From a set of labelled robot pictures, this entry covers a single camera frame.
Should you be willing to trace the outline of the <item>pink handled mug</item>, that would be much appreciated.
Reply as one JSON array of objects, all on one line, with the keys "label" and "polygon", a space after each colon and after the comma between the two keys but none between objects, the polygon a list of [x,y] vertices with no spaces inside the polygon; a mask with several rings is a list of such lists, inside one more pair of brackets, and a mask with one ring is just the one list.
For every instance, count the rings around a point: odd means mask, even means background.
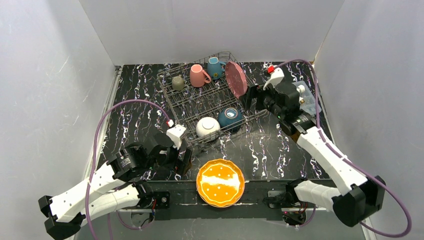
[{"label": "pink handled mug", "polygon": [[200,64],[193,64],[189,74],[190,84],[195,88],[200,88],[212,81],[210,75]]}]

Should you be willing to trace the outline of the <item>grey wire dish rack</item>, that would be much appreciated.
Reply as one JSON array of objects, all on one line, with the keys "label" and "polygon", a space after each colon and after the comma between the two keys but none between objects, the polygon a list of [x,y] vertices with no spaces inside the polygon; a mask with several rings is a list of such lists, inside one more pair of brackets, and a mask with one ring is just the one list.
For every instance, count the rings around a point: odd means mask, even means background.
[{"label": "grey wire dish rack", "polygon": [[[193,87],[189,83],[190,68],[194,64],[199,64],[206,68],[209,57],[203,57],[188,63],[179,63],[169,69],[159,70],[157,80],[160,83],[168,106],[170,107],[175,121],[186,127],[185,141],[189,146],[205,149],[212,145],[213,142],[226,134],[229,130],[215,131],[217,138],[210,139],[210,134],[204,137],[198,137],[196,133],[196,125],[201,118],[212,117],[217,119],[219,113],[228,108],[236,108],[242,113],[242,125],[249,122],[255,122],[259,118],[265,116],[265,110],[255,109],[255,100],[252,100],[249,110],[244,110],[243,99],[237,99],[231,92],[226,77],[222,76],[219,79],[206,83],[202,87]],[[172,89],[172,78],[182,75],[184,79],[184,89],[175,91]]]}]

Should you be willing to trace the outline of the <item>white pipe fitting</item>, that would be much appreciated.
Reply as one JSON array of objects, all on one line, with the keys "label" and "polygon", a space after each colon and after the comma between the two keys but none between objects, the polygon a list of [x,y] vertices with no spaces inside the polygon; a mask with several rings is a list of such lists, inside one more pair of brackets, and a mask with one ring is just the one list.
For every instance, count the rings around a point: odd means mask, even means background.
[{"label": "white pipe fitting", "polygon": [[304,102],[305,102],[305,100],[304,100],[304,98],[302,97],[302,95],[303,95],[303,93],[305,92],[305,87],[303,86],[303,85],[298,85],[297,87],[296,87],[296,90],[298,91],[298,93],[299,93],[299,103],[300,104],[303,104]]}]

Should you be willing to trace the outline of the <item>teal bowl beige inside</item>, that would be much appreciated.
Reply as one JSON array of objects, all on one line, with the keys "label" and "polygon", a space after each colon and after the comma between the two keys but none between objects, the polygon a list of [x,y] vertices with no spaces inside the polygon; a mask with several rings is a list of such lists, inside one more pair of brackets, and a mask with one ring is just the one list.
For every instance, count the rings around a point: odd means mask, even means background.
[{"label": "teal bowl beige inside", "polygon": [[223,131],[237,132],[242,126],[243,115],[234,107],[227,107],[218,114],[218,123]]}]

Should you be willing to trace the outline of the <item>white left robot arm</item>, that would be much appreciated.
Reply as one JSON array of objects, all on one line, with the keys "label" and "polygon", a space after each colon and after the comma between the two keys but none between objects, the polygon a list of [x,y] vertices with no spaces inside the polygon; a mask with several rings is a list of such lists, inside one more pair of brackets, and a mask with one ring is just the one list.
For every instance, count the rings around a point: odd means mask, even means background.
[{"label": "white left robot arm", "polygon": [[97,169],[92,177],[56,196],[45,195],[38,200],[46,216],[46,232],[55,240],[75,235],[88,220],[111,212],[140,207],[162,208],[169,198],[155,193],[148,180],[164,181],[183,177],[192,166],[193,149],[188,146],[180,157],[180,137],[157,133],[145,142],[133,142],[120,149]]}]

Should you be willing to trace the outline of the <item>small grey cup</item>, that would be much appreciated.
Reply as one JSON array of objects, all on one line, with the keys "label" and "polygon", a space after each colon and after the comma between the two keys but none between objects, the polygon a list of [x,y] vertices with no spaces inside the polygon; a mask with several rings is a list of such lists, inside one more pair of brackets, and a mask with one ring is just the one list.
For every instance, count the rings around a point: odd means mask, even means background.
[{"label": "small grey cup", "polygon": [[171,87],[174,91],[182,91],[184,89],[185,81],[182,75],[177,75],[172,78]]}]

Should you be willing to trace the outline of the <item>blue handled mug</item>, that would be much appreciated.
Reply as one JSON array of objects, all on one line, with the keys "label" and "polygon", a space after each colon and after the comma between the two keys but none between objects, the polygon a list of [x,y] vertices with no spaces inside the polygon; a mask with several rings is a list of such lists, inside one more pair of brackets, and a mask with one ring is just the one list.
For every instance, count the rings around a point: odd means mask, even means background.
[{"label": "blue handled mug", "polygon": [[225,74],[226,63],[220,61],[218,57],[213,56],[208,59],[207,73],[212,80],[217,80]]}]

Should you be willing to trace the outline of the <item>orange polka dot plate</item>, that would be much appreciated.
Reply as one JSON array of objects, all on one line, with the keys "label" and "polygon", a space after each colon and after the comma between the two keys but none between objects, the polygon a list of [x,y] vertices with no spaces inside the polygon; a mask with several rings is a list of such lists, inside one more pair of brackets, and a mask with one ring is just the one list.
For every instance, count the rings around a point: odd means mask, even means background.
[{"label": "orange polka dot plate", "polygon": [[228,208],[242,197],[246,180],[232,161],[214,159],[206,162],[196,176],[196,190],[201,199],[216,208]]}]

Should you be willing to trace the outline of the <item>white bowl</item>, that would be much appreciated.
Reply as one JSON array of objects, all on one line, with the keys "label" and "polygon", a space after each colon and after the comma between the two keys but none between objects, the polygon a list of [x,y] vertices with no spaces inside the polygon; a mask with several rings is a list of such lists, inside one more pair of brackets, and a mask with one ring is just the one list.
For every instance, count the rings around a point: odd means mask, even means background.
[{"label": "white bowl", "polygon": [[219,131],[221,126],[219,122],[213,117],[203,117],[196,124],[196,134],[199,138],[210,135],[209,138],[211,140],[215,140],[217,138],[214,132]]}]

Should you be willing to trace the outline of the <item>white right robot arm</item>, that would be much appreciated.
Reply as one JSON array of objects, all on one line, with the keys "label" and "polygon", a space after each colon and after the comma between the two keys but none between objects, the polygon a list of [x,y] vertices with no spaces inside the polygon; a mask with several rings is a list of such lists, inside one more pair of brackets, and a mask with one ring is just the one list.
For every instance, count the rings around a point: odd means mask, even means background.
[{"label": "white right robot arm", "polygon": [[306,150],[331,177],[334,187],[299,178],[285,186],[282,199],[288,203],[312,203],[335,213],[346,226],[353,227],[379,211],[383,205],[385,182],[354,169],[348,158],[317,126],[316,119],[301,109],[300,93],[293,83],[251,85],[242,96],[245,108],[256,99],[255,108],[277,117],[282,131]]}]

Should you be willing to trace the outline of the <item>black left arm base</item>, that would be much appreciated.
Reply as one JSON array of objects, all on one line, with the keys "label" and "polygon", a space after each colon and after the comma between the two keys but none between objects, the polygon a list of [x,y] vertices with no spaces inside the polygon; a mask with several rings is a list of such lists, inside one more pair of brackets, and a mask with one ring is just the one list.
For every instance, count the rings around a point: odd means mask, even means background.
[{"label": "black left arm base", "polygon": [[153,191],[151,186],[144,180],[134,182],[130,185],[135,190],[135,208],[148,210],[148,216],[137,226],[140,230],[149,226],[156,220],[157,209],[167,209],[170,203],[168,191]]}]

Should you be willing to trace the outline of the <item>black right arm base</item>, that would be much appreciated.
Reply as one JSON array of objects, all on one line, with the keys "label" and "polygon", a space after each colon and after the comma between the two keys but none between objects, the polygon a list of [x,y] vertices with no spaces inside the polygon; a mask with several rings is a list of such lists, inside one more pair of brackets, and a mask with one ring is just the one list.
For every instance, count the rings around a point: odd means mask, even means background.
[{"label": "black right arm base", "polygon": [[301,201],[295,193],[295,187],[298,187],[300,183],[304,183],[307,180],[307,178],[298,178],[290,181],[285,185],[285,190],[282,193],[264,197],[262,202],[270,209],[281,209],[286,207],[297,208],[298,206],[296,204],[299,203],[299,209],[297,211],[284,211],[282,218],[286,225],[290,227],[303,227],[313,219],[317,208],[316,205],[313,206],[312,214],[309,219],[307,219],[307,214],[305,212],[308,208],[308,203],[306,201]]}]

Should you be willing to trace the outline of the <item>pink polka dot plate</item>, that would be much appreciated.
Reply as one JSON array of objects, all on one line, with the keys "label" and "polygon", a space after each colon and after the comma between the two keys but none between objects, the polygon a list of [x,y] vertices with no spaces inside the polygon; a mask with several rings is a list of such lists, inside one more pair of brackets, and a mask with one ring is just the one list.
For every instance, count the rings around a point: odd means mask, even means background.
[{"label": "pink polka dot plate", "polygon": [[225,65],[225,78],[233,95],[239,99],[248,90],[246,74],[239,64],[228,61]]}]

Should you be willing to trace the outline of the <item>clear plastic parts box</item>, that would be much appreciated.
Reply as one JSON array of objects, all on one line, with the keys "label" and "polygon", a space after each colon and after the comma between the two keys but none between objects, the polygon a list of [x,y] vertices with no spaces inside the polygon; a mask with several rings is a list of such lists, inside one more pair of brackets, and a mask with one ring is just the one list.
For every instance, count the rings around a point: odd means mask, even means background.
[{"label": "clear plastic parts box", "polygon": [[304,98],[304,103],[300,104],[300,109],[304,112],[310,114],[311,116],[316,116],[316,101],[313,93],[309,89],[308,85],[303,81],[296,81],[292,83],[296,87],[299,85],[303,85],[305,87],[305,92],[302,94]]}]

